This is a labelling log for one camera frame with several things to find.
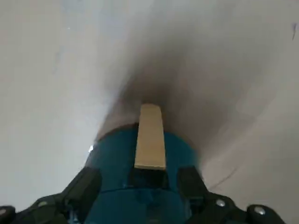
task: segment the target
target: teal motor housing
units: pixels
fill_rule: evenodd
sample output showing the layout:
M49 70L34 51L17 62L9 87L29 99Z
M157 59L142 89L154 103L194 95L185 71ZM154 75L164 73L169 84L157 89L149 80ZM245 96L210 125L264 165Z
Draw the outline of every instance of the teal motor housing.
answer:
M138 127L110 132L93 146L86 167L99 169L101 191L85 220L88 224L182 224L190 206L177 187L179 168L195 166L195 151L176 135L164 132L167 187L151 187L153 177L141 176L143 187L132 185Z

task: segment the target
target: screw head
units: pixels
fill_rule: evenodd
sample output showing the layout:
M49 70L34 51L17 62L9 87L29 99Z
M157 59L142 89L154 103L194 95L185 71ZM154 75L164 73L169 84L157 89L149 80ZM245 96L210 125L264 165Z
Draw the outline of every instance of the screw head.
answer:
M260 207L260 206L256 206L256 207L254 208L254 211L255 211L257 214L260 214L260 215L264 215L264 214L266 214L265 209L263 209L263 208Z
M224 207L225 206L225 201L221 200L221 199L217 199L216 204L220 207Z
M0 216L2 216L6 212L6 209L0 209Z
M43 202L40 202L39 204L38 204L38 207L42 207L42 206L45 206L45 205L47 205L48 203L46 202L46 201L43 201Z

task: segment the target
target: black bracket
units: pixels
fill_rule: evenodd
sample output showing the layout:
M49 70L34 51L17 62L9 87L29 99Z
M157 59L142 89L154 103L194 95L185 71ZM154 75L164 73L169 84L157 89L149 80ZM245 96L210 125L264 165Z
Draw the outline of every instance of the black bracket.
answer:
M72 218L83 223L97 198L102 177L98 169L83 168L60 194L42 197L29 208L16 213L12 206L2 206L0 224L67 224Z
M180 168L177 174L178 190L189 202L191 217L187 224L223 224L227 221L240 224L285 224L271 208L251 205L247 211L236 207L232 199L207 190L196 168Z

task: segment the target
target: wooden stick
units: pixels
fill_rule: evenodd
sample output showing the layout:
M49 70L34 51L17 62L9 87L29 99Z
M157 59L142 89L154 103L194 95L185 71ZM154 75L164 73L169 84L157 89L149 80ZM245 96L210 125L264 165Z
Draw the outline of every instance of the wooden stick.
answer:
M159 106L141 106L135 168L166 169L162 113Z

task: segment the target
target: white wall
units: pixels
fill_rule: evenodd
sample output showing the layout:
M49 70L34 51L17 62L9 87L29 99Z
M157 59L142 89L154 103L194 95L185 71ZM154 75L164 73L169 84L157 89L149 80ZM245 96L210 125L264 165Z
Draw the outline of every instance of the white wall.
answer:
M298 11L296 0L1 1L0 204L61 191L98 130L135 121L145 99L200 152L212 191L297 223Z

